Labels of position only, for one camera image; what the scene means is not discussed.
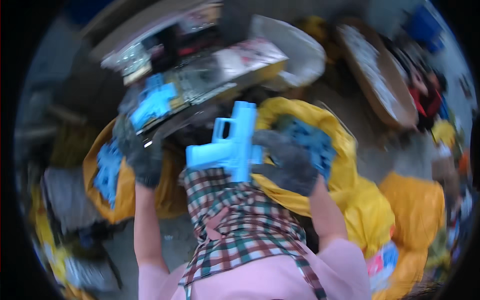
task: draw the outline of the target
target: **blue container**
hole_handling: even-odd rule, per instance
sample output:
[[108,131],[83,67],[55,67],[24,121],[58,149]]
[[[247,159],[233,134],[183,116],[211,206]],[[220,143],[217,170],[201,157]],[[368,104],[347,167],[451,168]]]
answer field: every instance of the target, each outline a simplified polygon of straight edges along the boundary
[[442,27],[423,5],[413,13],[405,27],[407,34],[417,42],[432,42],[442,32]]

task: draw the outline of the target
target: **pink shirt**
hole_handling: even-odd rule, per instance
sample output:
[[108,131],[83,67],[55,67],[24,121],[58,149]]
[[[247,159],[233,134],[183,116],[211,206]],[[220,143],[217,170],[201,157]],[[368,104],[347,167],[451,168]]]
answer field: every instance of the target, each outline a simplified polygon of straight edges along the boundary
[[[330,300],[371,299],[367,266],[361,250],[347,240],[334,240],[315,255],[306,245],[305,258],[317,274]],[[168,274],[155,265],[139,268],[139,300],[185,300],[177,284],[186,264]],[[192,283],[192,300],[305,299],[315,294],[303,279],[295,261],[287,255],[266,257]]]

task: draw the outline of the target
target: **checkered fabric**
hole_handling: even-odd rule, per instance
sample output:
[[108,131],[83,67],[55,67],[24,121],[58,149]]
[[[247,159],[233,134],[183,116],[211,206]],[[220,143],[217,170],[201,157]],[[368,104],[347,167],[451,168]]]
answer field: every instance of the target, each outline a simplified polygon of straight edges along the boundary
[[[305,231],[287,209],[266,197],[256,184],[230,182],[223,169],[184,170],[180,183],[188,196],[188,211],[198,240],[192,261],[187,265],[179,285],[187,298],[195,280],[231,270],[240,265],[273,255],[290,255],[318,299],[325,292],[318,277],[304,258]],[[219,240],[210,240],[205,225],[224,207],[229,213],[216,231]]]

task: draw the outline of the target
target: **gloved hand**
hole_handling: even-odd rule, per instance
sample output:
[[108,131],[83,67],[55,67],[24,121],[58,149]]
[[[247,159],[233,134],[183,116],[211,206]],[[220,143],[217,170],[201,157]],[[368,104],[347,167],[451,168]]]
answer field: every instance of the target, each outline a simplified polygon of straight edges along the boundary
[[135,134],[133,125],[125,116],[119,116],[113,127],[113,137],[125,155],[127,164],[135,172],[135,181],[154,189],[162,173],[162,139],[157,134],[152,144],[144,148],[142,139]]
[[259,130],[252,144],[261,145],[270,152],[278,166],[253,165],[252,173],[262,174],[284,190],[310,196],[319,175],[310,161],[310,154],[293,139],[273,130]]

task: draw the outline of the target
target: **worker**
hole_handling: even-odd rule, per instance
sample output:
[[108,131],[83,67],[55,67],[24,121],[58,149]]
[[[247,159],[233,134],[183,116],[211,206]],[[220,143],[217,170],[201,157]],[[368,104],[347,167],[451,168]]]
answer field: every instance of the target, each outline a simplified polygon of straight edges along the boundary
[[445,76],[435,70],[430,70],[422,76],[410,62],[410,87],[408,90],[418,111],[418,131],[431,131],[435,123],[435,116],[442,104],[441,94],[447,90]]
[[135,172],[133,246],[139,299],[371,299],[362,251],[348,241],[343,216],[309,153],[289,137],[257,131],[253,143],[281,165],[253,166],[280,188],[308,196],[319,238],[314,254],[289,211],[256,183],[229,182],[223,169],[184,170],[180,182],[198,247],[192,260],[170,272],[162,256],[154,189],[161,175],[162,140],[144,148],[125,117],[113,129]]

